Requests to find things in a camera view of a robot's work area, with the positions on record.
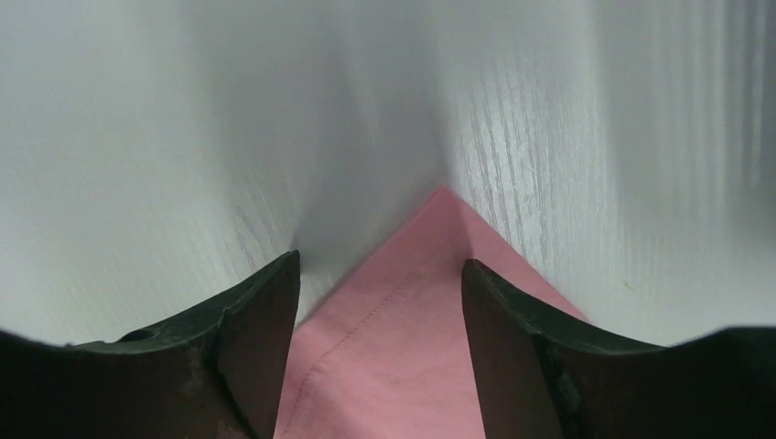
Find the pink fabric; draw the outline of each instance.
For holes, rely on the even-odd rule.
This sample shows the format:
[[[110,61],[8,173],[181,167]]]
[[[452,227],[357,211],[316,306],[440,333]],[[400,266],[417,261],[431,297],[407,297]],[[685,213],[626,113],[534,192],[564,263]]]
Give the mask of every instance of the pink fabric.
[[[440,189],[294,334],[275,438],[484,437],[461,312],[469,257],[581,316]]]

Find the stitching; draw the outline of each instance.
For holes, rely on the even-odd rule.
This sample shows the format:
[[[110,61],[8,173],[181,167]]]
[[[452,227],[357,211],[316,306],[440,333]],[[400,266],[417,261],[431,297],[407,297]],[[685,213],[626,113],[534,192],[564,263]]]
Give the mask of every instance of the stitching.
[[[301,403],[301,400],[302,400],[302,395],[303,395],[303,393],[304,393],[305,387],[306,387],[307,383],[309,382],[310,375],[312,374],[313,370],[315,370],[316,366],[317,366],[317,365],[318,365],[318,364],[319,364],[319,363],[320,363],[320,362],[321,362],[321,361],[322,361],[322,360],[323,360],[323,359],[324,359],[324,358],[325,358],[325,357],[326,357],[328,354],[330,354],[330,353],[334,352],[334,350],[336,350],[337,348],[339,348],[339,347],[340,347],[340,346],[341,346],[341,345],[342,345],[342,344],[343,344],[343,343],[344,343],[346,340],[348,340],[348,339],[350,338],[350,336],[352,336],[352,335],[353,335],[353,334],[354,334],[354,333],[355,333],[355,332],[356,332],[358,329],[360,329],[360,328],[363,326],[363,324],[364,324],[364,323],[366,323],[366,321],[367,321],[367,320],[369,320],[369,319],[370,319],[372,316],[374,316],[375,314],[377,314],[377,312],[378,312],[378,311],[379,311],[379,310],[380,310],[380,309],[383,307],[383,305],[387,304],[387,303],[388,303],[388,301],[390,301],[390,300],[391,300],[391,299],[392,299],[392,298],[393,298],[393,297],[396,295],[396,293],[397,293],[399,290],[401,290],[401,289],[402,289],[402,287],[403,287],[403,286],[405,286],[406,284],[411,284],[412,282],[411,282],[411,279],[410,279],[410,278],[412,277],[412,275],[413,275],[414,273],[416,273],[416,272],[417,272],[419,269],[421,269],[421,268],[424,268],[424,267],[425,267],[425,266],[428,264],[428,261],[430,261],[430,260],[432,259],[432,257],[433,257],[435,254],[438,254],[438,252],[439,252],[440,250],[444,249],[444,248],[445,248],[445,247],[447,247],[447,246],[448,246],[448,243],[446,242],[446,243],[444,243],[444,244],[441,244],[441,245],[439,245],[439,246],[435,247],[434,251],[433,251],[433,252],[430,252],[429,256],[428,256],[428,257],[427,257],[427,258],[426,258],[424,261],[422,261],[420,264],[418,264],[418,265],[417,265],[417,266],[416,266],[416,267],[415,267],[415,268],[414,268],[412,271],[410,271],[410,273],[406,274],[406,275],[405,275],[405,276],[402,278],[402,280],[401,280],[401,281],[399,281],[399,282],[398,282],[398,283],[397,283],[397,284],[396,284],[396,285],[395,285],[395,286],[394,286],[394,287],[391,289],[391,292],[390,292],[390,293],[389,293],[387,296],[385,296],[385,298],[384,298],[384,299],[383,299],[383,300],[382,300],[382,301],[381,301],[381,302],[380,302],[380,303],[379,303],[379,304],[378,304],[376,307],[374,307],[374,309],[373,309],[373,310],[372,310],[372,311],[371,311],[371,312],[370,312],[368,315],[366,315],[366,316],[365,316],[365,317],[364,317],[364,318],[363,318],[363,319],[362,319],[362,320],[361,320],[361,321],[360,321],[360,322],[359,322],[359,323],[358,323],[358,324],[357,324],[355,327],[353,327],[353,329],[351,329],[350,331],[348,331],[348,333],[345,335],[345,337],[343,337],[343,338],[342,338],[342,340],[340,340],[340,341],[339,341],[339,342],[338,342],[336,345],[334,345],[334,347],[333,347],[333,348],[331,348],[331,349],[327,350],[326,352],[324,352],[324,353],[323,353],[323,354],[322,354],[322,355],[321,355],[321,356],[320,356],[320,357],[319,357],[319,358],[318,358],[318,359],[317,359],[317,360],[316,360],[316,361],[313,363],[313,365],[310,367],[310,370],[308,370],[308,371],[307,371],[307,374],[305,375],[305,378],[304,378],[304,379],[302,379],[302,383],[301,383],[301,384],[299,384],[299,392],[296,394],[296,398],[294,399],[294,405],[293,405],[293,407],[292,407],[292,409],[291,409],[291,414],[288,416],[288,424],[286,425],[286,428],[283,430],[283,433],[280,435],[280,439],[283,439],[284,437],[286,437],[286,434],[288,434],[288,431],[291,429],[291,426],[294,424],[294,418],[295,418],[295,416],[296,416],[296,413],[297,413],[296,409],[298,409],[298,408],[299,408],[299,404]],[[436,266],[434,267],[434,270],[430,270],[430,271],[429,271],[429,275],[436,273],[439,267],[441,267],[442,265],[444,265],[444,264],[445,264],[445,263],[447,263],[447,262],[448,262],[450,259],[453,259],[453,258],[446,258],[444,261],[442,261],[442,262],[439,262],[438,264],[436,264]]]

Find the pink cloth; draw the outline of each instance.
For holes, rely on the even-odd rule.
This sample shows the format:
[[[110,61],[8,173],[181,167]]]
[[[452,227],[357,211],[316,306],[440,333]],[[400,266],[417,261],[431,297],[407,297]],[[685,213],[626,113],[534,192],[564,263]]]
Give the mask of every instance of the pink cloth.
[[[484,437],[461,312],[469,257],[581,316],[440,189],[294,334],[275,438]]]

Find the white wood grain surface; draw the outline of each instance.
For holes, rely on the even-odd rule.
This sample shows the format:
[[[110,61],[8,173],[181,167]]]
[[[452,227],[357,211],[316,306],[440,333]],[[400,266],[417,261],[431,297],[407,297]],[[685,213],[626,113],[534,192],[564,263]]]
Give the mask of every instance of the white wood grain surface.
[[[0,327],[116,339],[292,246],[301,318],[440,184],[603,327],[774,324],[774,8],[5,2]]]

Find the fabric fold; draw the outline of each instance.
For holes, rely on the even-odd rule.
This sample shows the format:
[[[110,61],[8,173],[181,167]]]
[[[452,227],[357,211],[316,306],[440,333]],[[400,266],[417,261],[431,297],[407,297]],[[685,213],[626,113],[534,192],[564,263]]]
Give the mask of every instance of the fabric fold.
[[[439,189],[294,334],[275,439],[484,437],[460,299],[471,257],[581,317]]]

